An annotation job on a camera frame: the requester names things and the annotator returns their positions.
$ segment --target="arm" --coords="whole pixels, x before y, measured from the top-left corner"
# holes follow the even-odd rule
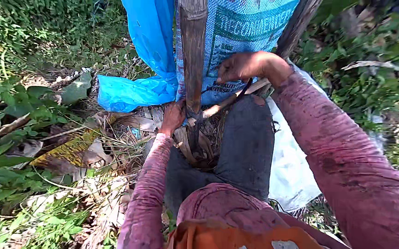
[[[399,248],[399,171],[367,134],[276,55],[229,60],[222,81],[258,75],[273,84],[272,97],[353,248]],[[251,66],[238,66],[244,63]]]
[[[162,248],[161,213],[165,192],[166,167],[174,130],[186,117],[184,102],[164,111],[163,125],[141,169],[118,237],[118,249]]]

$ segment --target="black pants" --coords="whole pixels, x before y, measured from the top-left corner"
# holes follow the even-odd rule
[[[274,143],[272,116],[267,105],[259,106],[253,98],[244,96],[225,117],[220,158],[213,172],[192,168],[172,147],[164,202],[175,217],[187,196],[210,183],[230,184],[268,201]]]

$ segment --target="wooden post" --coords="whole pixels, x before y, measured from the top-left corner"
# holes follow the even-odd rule
[[[298,43],[322,0],[300,0],[278,40],[276,54],[287,59]]]
[[[201,111],[207,14],[207,0],[180,0],[187,113],[197,120],[200,119]],[[189,127],[187,136],[191,150],[198,151],[199,125]]]

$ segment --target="orange cloth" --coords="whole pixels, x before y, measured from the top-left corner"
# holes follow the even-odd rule
[[[292,241],[299,249],[322,249],[322,246],[299,227],[286,228],[279,225],[266,233],[255,234],[213,219],[180,223],[169,235],[167,248],[237,249],[245,246],[247,249],[272,249],[272,241]]]

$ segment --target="dirty sleeve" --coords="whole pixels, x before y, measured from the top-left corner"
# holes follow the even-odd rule
[[[340,108],[294,73],[273,99],[353,248],[399,248],[399,171]]]
[[[162,248],[161,213],[173,139],[158,133],[141,169],[118,237],[118,249]]]

